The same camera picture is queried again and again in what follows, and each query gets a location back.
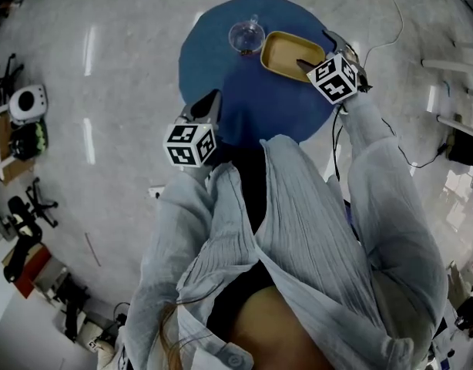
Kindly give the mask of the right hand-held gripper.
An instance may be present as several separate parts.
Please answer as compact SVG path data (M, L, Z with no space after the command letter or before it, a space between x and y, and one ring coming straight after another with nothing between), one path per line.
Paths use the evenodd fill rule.
M323 34L334 44L332 53L336 54L318 66L303 59L296 60L310 83L333 105L340 104L357 93L367 93L372 86L367 81L365 71L342 53L347 46L345 40L330 30L323 30Z

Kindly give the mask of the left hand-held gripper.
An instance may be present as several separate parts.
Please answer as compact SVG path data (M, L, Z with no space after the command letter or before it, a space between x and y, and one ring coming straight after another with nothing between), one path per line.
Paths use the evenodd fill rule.
M223 96L213 89L195 103L185 105L181 116L168 125L163 149L174 167L202 167L216 150L217 123Z

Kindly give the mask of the person's right forearm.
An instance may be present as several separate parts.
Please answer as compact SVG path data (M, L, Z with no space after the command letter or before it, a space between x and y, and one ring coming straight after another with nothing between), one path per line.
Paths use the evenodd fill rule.
M347 114L341 118L352 146L348 172L351 203L366 206L377 200L386 207L401 201L410 209L420 205L397 137L388 129L379 109L367 93L344 102Z

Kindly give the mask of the person's left forearm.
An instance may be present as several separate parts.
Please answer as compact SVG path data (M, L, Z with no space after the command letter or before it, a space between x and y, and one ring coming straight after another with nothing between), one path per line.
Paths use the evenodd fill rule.
M215 200L207 187L207 182L211 180L210 176L213 170L214 167L207 164L203 164L201 167L184 166L180 168L185 182L183 189L187 197L187 203L198 204L199 207L207 210L214 208Z

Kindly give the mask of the round table with blue cloth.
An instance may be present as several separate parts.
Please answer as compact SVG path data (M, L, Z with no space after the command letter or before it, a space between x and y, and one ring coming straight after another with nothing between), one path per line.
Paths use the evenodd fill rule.
M254 147L277 134L300 143L321 128L333 106L311 84L273 73L259 55L241 56L230 46L230 28L254 14L265 33L288 32L325 52L334 47L320 20L293 2L230 0L202 14L183 43L179 90L187 104L213 89L221 91L218 133L225 143Z

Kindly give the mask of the clear glass cup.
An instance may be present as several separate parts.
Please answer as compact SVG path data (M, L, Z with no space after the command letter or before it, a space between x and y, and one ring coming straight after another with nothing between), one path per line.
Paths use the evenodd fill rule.
M249 20L238 22L228 33L230 46L241 56L259 53L266 39L266 33L254 14Z

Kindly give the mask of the person's black trousers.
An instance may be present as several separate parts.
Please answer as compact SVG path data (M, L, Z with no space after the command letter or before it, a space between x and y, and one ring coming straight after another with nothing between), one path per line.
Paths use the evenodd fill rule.
M220 162L231 162L241 179L243 200L253 233L267 210L266 165L262 150L225 146ZM227 341L235 329L269 330L276 322L282 301L270 274L261 261L232 281L214 302L207 327Z

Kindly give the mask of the person's grey shirt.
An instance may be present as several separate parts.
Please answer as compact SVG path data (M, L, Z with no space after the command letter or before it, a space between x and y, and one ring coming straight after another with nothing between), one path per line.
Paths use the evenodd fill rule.
M134 370L253 370L250 353L208 327L223 289L261 261L334 370L413 370L447 296L444 265L419 205L350 208L291 139L263 144L267 210L252 232L240 174L207 182L207 210L183 175L163 191L126 322Z

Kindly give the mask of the thin brown stick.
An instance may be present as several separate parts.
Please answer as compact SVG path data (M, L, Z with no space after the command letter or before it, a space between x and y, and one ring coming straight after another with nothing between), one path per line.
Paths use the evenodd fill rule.
M96 251L95 251L95 249L94 249L94 247L93 247L93 245L92 245L92 242L91 242L91 239L90 239L90 237L89 237L89 234L88 234L87 232L85 232L84 235L85 235L86 243L87 243L87 245L88 245L88 247L89 247L89 250L91 251L91 254L92 254L92 256L93 256L93 259L95 260L96 265L97 265L98 267L101 267L102 265L101 265L101 263L100 263L100 261L99 261L99 258L98 258L97 254L96 254Z

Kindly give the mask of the white round-window carrier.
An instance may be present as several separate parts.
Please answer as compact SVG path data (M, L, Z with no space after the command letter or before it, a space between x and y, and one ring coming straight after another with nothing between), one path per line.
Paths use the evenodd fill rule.
M38 122L48 109L48 98L42 84L23 87L12 95L8 103L11 121L22 126Z

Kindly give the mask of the green and black bag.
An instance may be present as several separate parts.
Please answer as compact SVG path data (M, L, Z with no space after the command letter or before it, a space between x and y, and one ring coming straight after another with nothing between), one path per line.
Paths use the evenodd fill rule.
M48 130L44 119L18 127L11 134L9 149L18 160L34 159L49 145Z

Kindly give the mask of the black office chair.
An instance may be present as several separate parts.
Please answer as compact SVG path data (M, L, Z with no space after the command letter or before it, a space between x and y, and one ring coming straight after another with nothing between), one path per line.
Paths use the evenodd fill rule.
M58 226L58 221L47 214L48 210L55 209L59 203L54 200L44 200L39 187L40 179L36 177L30 186L25 190L28 198L26 203L21 197L13 196L8 201L8 208L11 215L19 215L22 222L32 222L37 218L43 219L50 227Z
M11 70L11 63L16 58L16 54L12 53L8 57L5 73L0 77L0 103L6 103L15 91L15 81L19 74L24 69L24 65L17 66L13 71Z

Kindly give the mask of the person's bare belly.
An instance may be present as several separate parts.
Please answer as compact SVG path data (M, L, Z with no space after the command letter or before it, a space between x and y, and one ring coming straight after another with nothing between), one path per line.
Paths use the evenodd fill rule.
M253 370L334 370L275 287L247 299L229 341L252 355Z

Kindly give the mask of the red box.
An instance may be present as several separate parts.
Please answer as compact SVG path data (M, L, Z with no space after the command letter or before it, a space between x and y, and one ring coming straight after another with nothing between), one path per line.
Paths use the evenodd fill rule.
M29 250L21 275L12 282L24 299L27 299L35 289L35 279L51 259L49 249L43 244L36 244Z

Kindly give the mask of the white table frame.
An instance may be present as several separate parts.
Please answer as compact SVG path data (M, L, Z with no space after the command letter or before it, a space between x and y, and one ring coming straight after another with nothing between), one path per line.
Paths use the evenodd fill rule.
M471 42L453 42L453 46L460 49L473 49L473 43ZM421 65L425 68L463 72L473 75L473 64L470 63L451 62L437 59L422 59Z

